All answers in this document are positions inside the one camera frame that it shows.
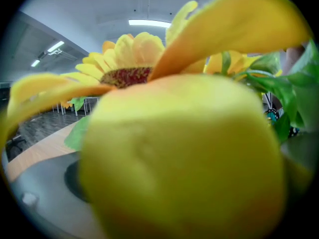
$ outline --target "dark wooden floor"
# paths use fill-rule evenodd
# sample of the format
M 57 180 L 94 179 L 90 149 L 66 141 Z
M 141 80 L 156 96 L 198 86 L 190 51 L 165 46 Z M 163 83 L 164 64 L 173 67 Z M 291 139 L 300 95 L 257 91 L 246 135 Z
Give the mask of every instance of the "dark wooden floor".
M 20 134 L 21 137 L 15 140 L 19 142 L 24 139 L 25 141 L 19 142 L 17 144 L 18 147 L 12 145 L 11 142 L 7 144 L 8 161 L 10 162 L 27 148 L 67 125 L 80 120 L 84 116 L 84 112 L 81 111 L 78 112 L 78 116 L 75 116 L 75 113 L 71 111 L 67 111 L 65 115 L 62 115 L 61 111 L 60 113 L 55 111 L 33 116 L 30 120 L 20 125 L 18 134 Z

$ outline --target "light fixture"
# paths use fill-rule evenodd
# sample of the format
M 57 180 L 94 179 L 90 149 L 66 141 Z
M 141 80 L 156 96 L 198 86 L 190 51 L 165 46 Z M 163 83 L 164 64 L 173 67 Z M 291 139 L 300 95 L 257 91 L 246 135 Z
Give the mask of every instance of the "light fixture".
M 40 60 L 37 59 L 37 60 L 35 60 L 35 61 L 32 63 L 31 66 L 32 66 L 32 67 L 35 67 L 39 62 L 40 62 Z
M 58 47 L 60 47 L 62 44 L 64 44 L 64 42 L 59 41 L 57 44 L 54 44 L 51 48 L 48 49 L 48 52 L 52 52 L 54 50 L 56 50 Z
M 130 25 L 144 25 L 144 26 L 161 26 L 161 27 L 170 27 L 171 23 L 157 20 L 148 20 L 148 19 L 129 19 Z

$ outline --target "flower center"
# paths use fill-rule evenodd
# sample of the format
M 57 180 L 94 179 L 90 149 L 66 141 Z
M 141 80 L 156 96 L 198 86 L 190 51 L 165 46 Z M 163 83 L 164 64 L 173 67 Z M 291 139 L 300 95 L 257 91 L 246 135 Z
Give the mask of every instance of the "flower center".
M 146 83 L 148 75 L 150 74 L 151 67 L 140 67 L 140 68 L 124 68 L 113 70 L 106 73 L 101 83 L 114 85 L 119 89 L 126 88 L 130 85 L 138 83 Z

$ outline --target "fluorescent light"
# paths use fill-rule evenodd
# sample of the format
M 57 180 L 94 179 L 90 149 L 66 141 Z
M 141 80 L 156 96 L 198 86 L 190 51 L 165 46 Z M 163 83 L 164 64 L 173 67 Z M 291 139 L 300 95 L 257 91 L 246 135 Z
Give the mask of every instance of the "fluorescent light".
M 35 67 L 39 62 L 40 62 L 40 60 L 37 59 L 37 60 L 35 60 L 35 61 L 32 63 L 31 66 L 32 66 L 32 67 Z
M 161 26 L 170 27 L 171 23 L 156 20 L 146 20 L 146 19 L 129 19 L 130 25 L 144 25 L 144 26 Z
M 64 44 L 64 42 L 59 41 L 57 44 L 54 44 L 51 48 L 48 49 L 48 52 L 52 52 L 54 50 L 56 50 L 58 47 L 60 47 L 62 44 Z

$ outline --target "black round object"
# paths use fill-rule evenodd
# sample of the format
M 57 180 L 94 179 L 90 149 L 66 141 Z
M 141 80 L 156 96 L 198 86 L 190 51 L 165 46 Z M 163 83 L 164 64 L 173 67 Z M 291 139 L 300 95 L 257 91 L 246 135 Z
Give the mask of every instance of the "black round object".
M 64 173 L 64 182 L 67 188 L 75 195 L 77 198 L 81 199 L 84 202 L 89 202 L 83 193 L 83 189 L 79 183 L 78 178 L 78 164 L 79 161 L 76 161 L 68 166 Z

